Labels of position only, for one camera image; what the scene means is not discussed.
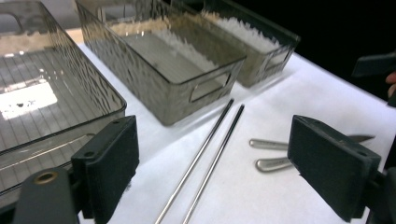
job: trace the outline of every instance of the basket handle cutout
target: basket handle cutout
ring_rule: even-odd
[[[194,87],[190,97],[190,103],[193,103],[212,92],[218,91],[224,88],[230,81],[230,72],[222,73],[216,77],[199,83]]]

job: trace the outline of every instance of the white tablecloth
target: white tablecloth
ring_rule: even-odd
[[[382,170],[396,134],[396,108],[295,53],[271,80],[250,89],[236,83],[229,96],[164,127],[83,44],[80,47],[127,101],[126,115],[137,118],[140,164],[110,223],[154,223],[231,98],[231,111],[163,223],[183,221],[241,104],[245,110],[190,223],[345,223],[294,167],[269,174],[257,171],[255,160],[286,152],[255,149],[248,140],[287,142],[292,116],[307,116],[344,134],[375,135],[364,145],[384,158]],[[364,223],[367,215],[368,209],[352,223]],[[81,223],[93,223],[79,217]]]

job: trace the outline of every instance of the clamp jaw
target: clamp jaw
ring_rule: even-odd
[[[135,116],[109,123],[71,158],[29,176],[17,202],[0,209],[2,223],[78,223],[78,213],[107,223],[139,163]]]

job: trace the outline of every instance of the metal rod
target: metal rod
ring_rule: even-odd
[[[196,194],[194,201],[192,202],[190,210],[187,213],[187,215],[186,215],[186,217],[185,217],[185,219],[183,221],[183,224],[186,224],[186,223],[189,222],[189,220],[191,218],[191,215],[192,215],[192,212],[194,211],[196,205],[198,204],[198,201],[201,198],[201,195],[202,195],[202,193],[203,193],[203,191],[204,191],[204,189],[206,187],[207,181],[209,180],[210,176],[212,176],[213,170],[215,169],[215,167],[216,167],[216,165],[217,165],[217,163],[219,161],[219,158],[221,156],[221,153],[223,152],[225,146],[227,145],[228,140],[230,139],[230,136],[233,133],[233,129],[235,128],[236,123],[238,122],[238,120],[239,120],[244,108],[245,108],[244,105],[241,105],[239,107],[238,113],[236,114],[235,118],[233,119],[233,123],[232,123],[230,129],[228,130],[228,132],[227,132],[227,134],[226,134],[226,136],[225,136],[225,138],[224,138],[224,140],[223,140],[223,142],[222,142],[222,144],[221,144],[221,146],[219,148],[218,154],[216,155],[215,159],[212,161],[212,165],[210,166],[209,171],[206,173],[205,179],[204,179],[201,187],[199,188],[198,193]]]
[[[195,167],[195,164],[201,158],[201,156],[204,153],[207,145],[212,140],[213,135],[216,133],[216,131],[218,130],[220,124],[222,123],[222,121],[224,120],[224,118],[227,115],[228,111],[230,110],[231,105],[233,104],[233,101],[234,101],[234,99],[231,99],[230,102],[224,108],[223,112],[221,113],[221,115],[220,115],[218,121],[216,122],[215,126],[213,127],[212,131],[210,131],[209,135],[207,136],[206,140],[202,144],[202,146],[199,149],[198,153],[195,155],[195,158],[192,161],[192,163],[190,164],[190,167],[187,169],[186,173],[183,175],[183,177],[181,178],[180,182],[178,183],[175,191],[172,193],[172,195],[171,195],[169,201],[167,202],[165,208],[161,211],[160,215],[158,216],[157,220],[155,221],[156,224],[161,223],[161,221],[163,220],[163,217],[165,216],[166,212],[169,210],[169,207],[172,205],[172,203],[174,202],[176,196],[179,194],[181,188],[183,187],[184,183],[189,178],[191,171]]]

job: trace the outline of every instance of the metal tongs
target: metal tongs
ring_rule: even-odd
[[[366,134],[352,134],[348,135],[350,139],[357,143],[362,143],[364,141],[374,138],[372,135]],[[274,149],[274,150],[288,150],[289,144],[275,141],[268,141],[262,139],[252,138],[249,141],[251,147],[260,149]],[[261,172],[270,172],[286,167],[292,166],[288,157],[280,158],[268,158],[268,159],[258,159],[256,160],[256,168]]]

